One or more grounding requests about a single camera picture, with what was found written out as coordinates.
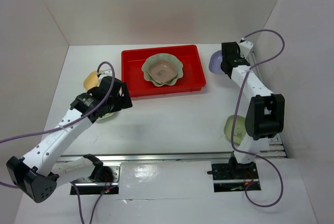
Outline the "large green scalloped bowl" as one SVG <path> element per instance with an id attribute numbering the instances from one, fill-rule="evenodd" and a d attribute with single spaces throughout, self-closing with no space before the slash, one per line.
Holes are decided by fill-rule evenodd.
<path id="1" fill-rule="evenodd" d="M 158 84 L 148 74 L 148 67 L 154 62 L 159 61 L 159 60 L 170 61 L 177 68 L 177 71 L 178 71 L 177 76 L 174 79 L 172 79 L 170 82 L 165 83 L 165 84 Z M 155 55 L 148 57 L 145 60 L 144 64 L 142 65 L 141 70 L 144 74 L 144 80 L 152 82 L 156 87 L 162 87 L 164 85 L 174 86 L 177 83 L 177 81 L 184 76 L 182 62 L 176 56 L 172 54 L 168 54 L 168 53 L 159 53 L 159 54 L 155 54 Z"/>

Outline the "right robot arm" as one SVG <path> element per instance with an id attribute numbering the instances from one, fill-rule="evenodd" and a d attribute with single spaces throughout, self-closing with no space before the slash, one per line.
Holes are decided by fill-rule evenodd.
<path id="1" fill-rule="evenodd" d="M 228 75 L 249 100 L 246 116 L 241 120 L 232 117 L 229 137 L 234 150 L 225 170 L 229 179 L 243 179 L 252 173 L 256 155 L 284 126 L 285 98 L 268 89 L 252 71 L 246 59 L 252 50 L 253 44 L 244 39 L 222 43 L 209 63 L 211 72 Z"/>

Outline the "yellow panda plate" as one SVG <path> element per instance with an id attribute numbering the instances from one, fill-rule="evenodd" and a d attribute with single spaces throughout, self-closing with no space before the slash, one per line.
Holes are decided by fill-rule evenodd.
<path id="1" fill-rule="evenodd" d="M 93 71 L 91 72 L 88 77 L 85 79 L 85 81 L 83 82 L 83 87 L 85 88 L 86 91 L 94 88 L 94 87 L 98 87 L 101 83 L 102 80 L 98 80 L 97 78 L 97 73 L 98 71 Z"/>

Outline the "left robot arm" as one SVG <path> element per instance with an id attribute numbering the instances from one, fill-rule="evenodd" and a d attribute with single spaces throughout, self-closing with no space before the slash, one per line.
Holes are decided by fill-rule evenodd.
<path id="1" fill-rule="evenodd" d="M 6 167 L 15 186 L 35 203 L 48 199 L 57 187 L 77 179 L 97 182 L 112 178 L 112 170 L 92 154 L 77 160 L 58 163 L 72 142 L 97 119 L 132 107 L 125 82 L 105 76 L 97 87 L 78 95 L 54 129 L 21 158 L 11 157 Z"/>

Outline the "purple plate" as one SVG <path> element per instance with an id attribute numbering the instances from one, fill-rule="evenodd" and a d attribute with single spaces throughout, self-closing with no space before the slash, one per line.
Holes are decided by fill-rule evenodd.
<path id="1" fill-rule="evenodd" d="M 221 69 L 222 62 L 223 62 L 222 51 L 218 50 L 214 52 L 210 58 L 209 70 L 214 74 L 225 74 L 225 72 Z"/>

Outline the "pink panda plate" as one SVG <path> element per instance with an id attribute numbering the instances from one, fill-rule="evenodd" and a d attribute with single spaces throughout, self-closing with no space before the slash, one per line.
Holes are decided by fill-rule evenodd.
<path id="1" fill-rule="evenodd" d="M 148 67 L 148 74 L 158 84 L 165 84 L 174 79 L 177 68 L 168 60 L 159 60 Z"/>

